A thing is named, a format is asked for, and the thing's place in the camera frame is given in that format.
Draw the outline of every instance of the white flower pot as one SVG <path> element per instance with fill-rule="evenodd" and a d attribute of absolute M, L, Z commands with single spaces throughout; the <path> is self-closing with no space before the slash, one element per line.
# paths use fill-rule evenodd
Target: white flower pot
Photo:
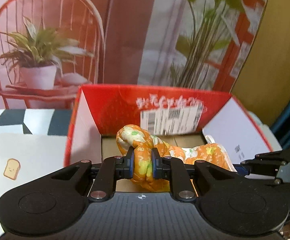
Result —
<path fill-rule="evenodd" d="M 49 90 L 53 89 L 56 66 L 50 65 L 45 67 L 21 67 L 23 79 L 28 88 Z"/>

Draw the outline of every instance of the orange cloth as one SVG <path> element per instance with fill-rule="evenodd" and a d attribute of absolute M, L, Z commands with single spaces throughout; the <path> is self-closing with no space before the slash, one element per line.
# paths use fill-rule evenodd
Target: orange cloth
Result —
<path fill-rule="evenodd" d="M 194 164 L 197 160 L 206 160 L 229 171 L 235 171 L 225 149 L 217 143 L 206 144 L 194 148 L 171 146 L 159 137 L 137 125 L 129 124 L 116 135 L 118 149 L 123 156 L 130 146 L 134 150 L 134 175 L 132 182 L 151 191 L 169 191 L 169 182 L 165 179 L 153 179 L 152 148 L 156 147 L 161 157 L 172 156 L 186 164 Z"/>

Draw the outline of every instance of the box flap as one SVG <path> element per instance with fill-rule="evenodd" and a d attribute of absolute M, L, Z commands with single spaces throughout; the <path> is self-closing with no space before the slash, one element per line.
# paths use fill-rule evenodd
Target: box flap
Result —
<path fill-rule="evenodd" d="M 83 85 L 82 91 L 101 135 L 116 135 L 127 124 L 140 125 L 142 110 L 203 104 L 204 125 L 231 95 L 225 92 L 136 85 Z"/>
<path fill-rule="evenodd" d="M 256 124 L 239 103 L 231 98 L 203 128 L 203 134 L 224 146 L 232 163 L 253 159 L 255 154 L 271 151 L 271 147 Z"/>
<path fill-rule="evenodd" d="M 70 149 L 69 154 L 65 155 L 64 166 L 84 159 L 91 160 L 92 163 L 102 162 L 101 135 L 88 108 L 84 93 L 78 94 L 78 97 L 74 130 L 72 136 L 69 137 Z"/>

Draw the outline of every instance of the cardboard box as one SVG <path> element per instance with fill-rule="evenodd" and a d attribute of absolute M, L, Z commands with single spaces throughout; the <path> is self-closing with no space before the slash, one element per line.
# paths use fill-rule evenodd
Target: cardboard box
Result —
<path fill-rule="evenodd" d="M 171 126 L 166 118 L 166 111 L 170 109 L 178 112 L 175 120 L 180 132 L 189 131 L 190 135 L 175 134 L 174 123 Z M 205 144 L 204 136 L 209 135 L 225 147 L 232 163 L 271 151 L 261 130 L 229 93 L 170 87 L 83 85 L 69 125 L 64 165 L 82 159 L 101 163 L 107 157 L 120 155 L 115 139 L 118 130 L 127 124 L 144 127 L 144 116 L 147 116 L 145 125 L 149 127 L 149 113 L 155 114 L 151 129 L 158 133 L 168 131 L 168 136 L 160 137 L 171 145 L 192 148 Z M 162 120 L 166 121 L 164 127 L 158 129 Z M 118 181 L 116 190 L 146 191 L 129 180 Z"/>

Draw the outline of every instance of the black and white pattern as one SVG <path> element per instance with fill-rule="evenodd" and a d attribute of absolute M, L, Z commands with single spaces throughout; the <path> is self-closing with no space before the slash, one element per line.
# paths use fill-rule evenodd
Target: black and white pattern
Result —
<path fill-rule="evenodd" d="M 0 109 L 0 133 L 66 136 L 72 110 Z"/>

